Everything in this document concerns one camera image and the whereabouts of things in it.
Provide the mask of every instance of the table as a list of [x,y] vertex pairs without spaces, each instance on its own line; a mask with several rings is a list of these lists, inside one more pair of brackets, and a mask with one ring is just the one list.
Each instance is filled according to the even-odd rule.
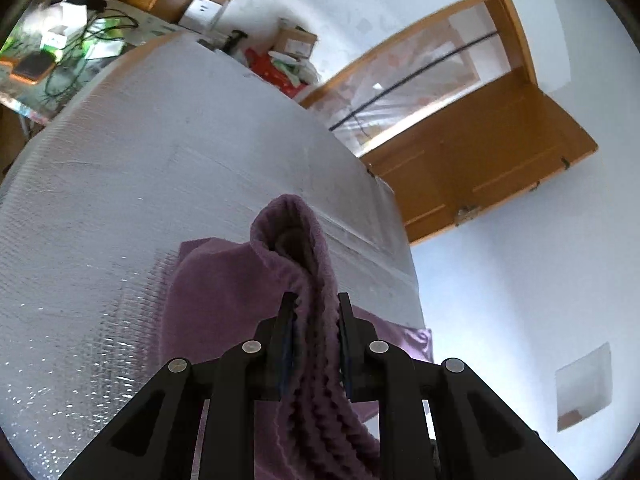
[[[107,0],[107,8],[122,11],[139,23],[138,28],[125,29],[123,31],[124,40],[127,43],[123,53],[158,36],[165,36],[178,30],[186,30],[179,25],[167,23],[148,12],[118,0]],[[111,11],[106,11],[100,16],[109,16],[110,13],[112,14]],[[39,34],[36,36],[23,36],[17,38],[15,43],[6,49],[2,55],[22,57],[39,48]],[[46,126],[82,87],[115,59],[116,57],[108,57],[85,61],[82,57],[73,58],[61,64],[50,76],[37,85],[27,85],[10,79],[10,70],[5,66],[0,66],[0,104],[7,106],[35,123]],[[47,79],[50,79],[47,88],[48,93],[45,92]]]

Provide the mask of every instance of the black rod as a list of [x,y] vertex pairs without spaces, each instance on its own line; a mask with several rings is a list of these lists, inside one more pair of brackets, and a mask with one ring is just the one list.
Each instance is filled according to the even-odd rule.
[[497,36],[497,35],[498,35],[498,31],[494,30],[493,32],[489,32],[488,34],[485,34],[484,36],[482,36],[481,38],[478,38],[477,40],[473,40],[473,41],[467,43],[466,45],[460,46],[456,50],[452,50],[448,54],[445,54],[444,56],[439,57],[438,59],[436,59],[434,61],[431,61],[429,64],[423,66],[422,68],[419,68],[418,70],[416,70],[415,72],[409,74],[405,78],[402,78],[400,81],[395,83],[393,86],[390,86],[389,88],[384,89],[378,95],[376,95],[375,97],[372,97],[367,102],[365,102],[363,105],[360,105],[359,107],[357,107],[353,112],[351,112],[345,118],[343,118],[342,120],[338,121],[333,126],[331,126],[329,128],[329,131],[332,132],[336,128],[342,126],[349,119],[355,117],[357,114],[359,114],[365,108],[367,108],[367,107],[371,106],[373,103],[375,103],[378,99],[383,98],[385,95],[389,94],[390,92],[392,92],[396,88],[402,86],[405,83],[408,83],[409,81],[411,81],[411,79],[413,79],[415,77],[418,77],[421,73],[426,72],[428,69],[433,68],[434,66],[442,63],[443,61],[449,59],[452,56],[455,56],[456,54],[459,54],[463,50],[467,50],[467,49],[471,48],[472,46],[476,46],[478,43],[482,43],[483,41],[488,40],[489,38],[492,38],[492,37]]

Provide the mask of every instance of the cable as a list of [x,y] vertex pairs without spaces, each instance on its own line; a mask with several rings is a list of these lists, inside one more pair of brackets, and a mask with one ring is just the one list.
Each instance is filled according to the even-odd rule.
[[351,118],[354,118],[357,114],[359,114],[365,108],[371,106],[373,103],[375,103],[379,99],[383,98],[385,95],[388,95],[390,92],[392,92],[396,88],[404,85],[405,83],[408,83],[409,81],[411,81],[411,79],[414,79],[415,77],[418,77],[421,73],[426,72],[428,69],[430,69],[430,68],[432,68],[432,67],[434,67],[434,66],[436,66],[436,65],[438,65],[440,63],[442,63],[443,61],[446,61],[450,57],[456,56],[457,54],[459,54],[463,50],[467,50],[467,49],[471,48],[472,46],[475,46],[478,43],[482,43],[483,41],[488,40],[489,38],[492,38],[492,37],[497,36],[497,35],[498,35],[498,31],[497,30],[494,30],[493,32],[489,32],[488,34],[485,34],[481,38],[478,38],[477,40],[473,40],[473,41],[471,41],[471,42],[469,42],[469,43],[457,48],[456,50],[452,50],[448,54],[445,54],[444,56],[439,57],[438,59],[428,63],[425,66],[423,66],[422,68],[419,68],[415,72],[409,74],[407,77],[402,78],[400,81],[398,81],[394,85],[390,86],[389,88],[385,88],[378,95],[376,95],[375,97],[372,97],[371,99],[366,101],[364,104],[362,104],[359,107],[357,107],[353,112],[351,112],[345,118],[341,119],[340,121],[335,123],[333,126],[329,127],[329,131],[332,132],[336,128],[338,128],[339,126],[342,126],[345,122],[347,122]]
[[[82,33],[80,34],[80,36],[74,40],[72,43],[68,44],[67,46],[65,46],[62,50],[65,51],[67,49],[69,49],[65,54],[63,54],[62,58],[60,59],[60,61],[56,64],[56,66],[54,67],[54,69],[51,71],[51,74],[49,74],[49,76],[47,77],[47,81],[45,83],[44,86],[44,93],[47,97],[51,98],[51,99],[57,99],[60,96],[63,96],[64,94],[66,94],[67,92],[69,92],[78,82],[78,79],[80,78],[80,75],[82,74],[82,72],[84,71],[86,64],[87,64],[87,59],[84,58],[84,63],[82,64],[82,66],[80,68],[78,68],[76,66],[75,70],[76,70],[76,75],[75,77],[71,80],[71,82],[60,92],[57,93],[51,93],[49,91],[49,84],[51,82],[51,78],[54,75],[55,71],[63,66],[69,59],[71,59],[75,52],[76,52],[76,48],[78,46],[82,46],[82,44],[86,41],[86,40],[90,40],[91,38],[97,38],[99,41],[114,41],[114,40],[121,40],[122,38],[110,38],[110,37],[105,37],[104,34],[107,32],[111,32],[112,30],[127,30],[127,29],[132,29],[132,28],[138,28],[140,26],[140,23],[138,22],[138,20],[136,20],[135,18],[132,18],[131,16],[129,16],[126,12],[117,10],[117,9],[104,9],[104,10],[112,10],[115,12],[120,12],[120,14],[116,14],[116,15],[111,15],[111,16],[100,16],[98,17],[97,15],[95,15],[94,17],[92,17],[92,19],[90,19],[87,24],[84,26],[84,29],[82,30]],[[109,18],[127,18],[128,20],[131,21],[131,23],[127,24],[127,23],[120,23],[118,25],[111,25],[111,27],[105,27],[102,28],[101,30],[96,30],[94,32],[92,32],[91,34],[87,35],[87,32],[89,30],[89,28],[97,21],[100,19],[109,19]]]
[[360,120],[358,118],[357,115],[354,115],[353,118],[355,119],[356,123],[358,124],[358,127],[360,128],[360,131],[364,134],[365,137],[367,137],[367,139],[371,140],[373,137],[371,137],[362,127],[362,124],[360,123]]

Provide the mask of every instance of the purple cloth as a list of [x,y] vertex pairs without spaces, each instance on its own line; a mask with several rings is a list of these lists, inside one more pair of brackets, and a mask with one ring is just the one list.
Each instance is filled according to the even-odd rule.
[[[247,244],[209,238],[181,245],[162,318],[162,357],[194,363],[220,357],[275,316],[288,290],[299,298],[296,362],[282,402],[256,405],[256,478],[373,480],[379,445],[361,421],[377,412],[377,403],[352,405],[340,386],[337,283],[322,229],[301,198],[273,200]],[[430,330],[357,307],[354,314],[373,322],[381,339],[433,361]]]

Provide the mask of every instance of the wooden door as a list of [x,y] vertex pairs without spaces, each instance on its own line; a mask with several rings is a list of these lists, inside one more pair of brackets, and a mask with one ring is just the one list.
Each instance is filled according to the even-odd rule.
[[598,145],[514,70],[362,157],[396,194],[417,242],[564,171]]

